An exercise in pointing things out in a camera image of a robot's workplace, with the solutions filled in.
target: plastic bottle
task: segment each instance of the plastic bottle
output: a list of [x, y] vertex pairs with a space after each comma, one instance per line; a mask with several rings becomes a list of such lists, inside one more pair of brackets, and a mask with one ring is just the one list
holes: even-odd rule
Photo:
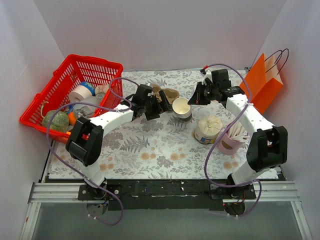
[[[80, 103], [100, 105], [100, 103], [104, 99], [105, 95], [106, 94], [103, 92], [98, 93], [96, 96], [89, 96], [89, 97], [83, 99]], [[73, 114], [76, 119], [78, 119], [80, 117], [84, 117], [86, 119], [89, 119], [95, 114], [96, 109], [97, 108], [94, 106], [75, 104], [73, 106]]]

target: glass panel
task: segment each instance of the glass panel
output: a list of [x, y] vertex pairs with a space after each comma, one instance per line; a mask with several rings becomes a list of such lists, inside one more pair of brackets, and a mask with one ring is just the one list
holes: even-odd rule
[[[103, 215], [115, 221], [120, 212]], [[260, 202], [236, 220], [205, 209], [125, 210], [122, 221], [107, 226], [88, 217], [85, 203], [42, 203], [34, 240], [300, 240], [290, 202]]]

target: orange object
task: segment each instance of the orange object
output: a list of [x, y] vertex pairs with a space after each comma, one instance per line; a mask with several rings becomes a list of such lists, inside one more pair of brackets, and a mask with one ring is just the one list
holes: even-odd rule
[[69, 124], [74, 126], [76, 124], [77, 119], [75, 118], [73, 111], [69, 113], [68, 118], [69, 118]]
[[[275, 65], [275, 56], [265, 59], [266, 56], [263, 53], [245, 77], [252, 92], [251, 102], [261, 114], [266, 111], [283, 86], [278, 74], [278, 67]], [[249, 92], [243, 82], [240, 84], [240, 88], [249, 98]]]
[[[121, 77], [123, 70], [124, 67], [120, 63], [110, 62], [101, 58], [74, 54], [67, 56], [60, 67], [53, 72], [52, 79], [42, 92], [35, 95], [32, 103], [20, 117], [20, 122], [42, 133], [46, 133], [47, 129], [42, 126], [43, 118], [40, 114], [43, 102], [48, 102], [43, 107], [43, 114], [46, 115], [50, 110], [56, 110], [62, 105], [69, 103], [68, 94], [79, 83], [87, 81], [94, 87], [106, 85], [112, 79]], [[116, 94], [123, 95], [121, 80], [115, 81], [111, 88]], [[113, 109], [120, 101], [120, 98], [108, 91], [100, 106]], [[93, 116], [96, 117], [105, 112], [104, 110], [97, 109]], [[50, 129], [49, 136], [55, 141], [66, 143], [70, 135]]]

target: red basket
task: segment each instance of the red basket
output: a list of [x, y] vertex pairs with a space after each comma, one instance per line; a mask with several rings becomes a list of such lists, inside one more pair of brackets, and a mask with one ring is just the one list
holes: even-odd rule
[[[92, 56], [69, 55], [53, 72], [53, 77], [45, 86], [41, 93], [35, 95], [32, 103], [20, 117], [20, 122], [29, 127], [33, 127], [42, 133], [47, 129], [42, 126], [40, 110], [43, 102], [42, 113], [45, 116], [47, 112], [56, 110], [62, 105], [69, 103], [68, 94], [79, 83], [87, 81], [96, 87], [97, 85], [109, 84], [112, 79], [121, 77], [124, 67], [120, 63], [110, 62], [101, 58]], [[112, 90], [122, 96], [122, 81], [115, 81]], [[104, 96], [100, 106], [115, 108], [121, 99], [113, 95], [109, 90]], [[94, 117], [105, 113], [105, 110], [97, 109]], [[61, 143], [66, 143], [69, 134], [50, 129], [50, 138]]]

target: white wall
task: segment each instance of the white wall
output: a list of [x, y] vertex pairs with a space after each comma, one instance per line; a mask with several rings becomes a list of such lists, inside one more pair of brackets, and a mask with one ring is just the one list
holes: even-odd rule
[[285, 175], [295, 180], [314, 239], [320, 239], [320, 0], [287, 1], [260, 53], [289, 48], [284, 87], [266, 113], [288, 130]]
[[126, 70], [251, 66], [286, 0], [34, 0], [63, 55]]
[[64, 58], [32, 0], [0, 0], [0, 34], [0, 239], [15, 240], [48, 154], [19, 118]]

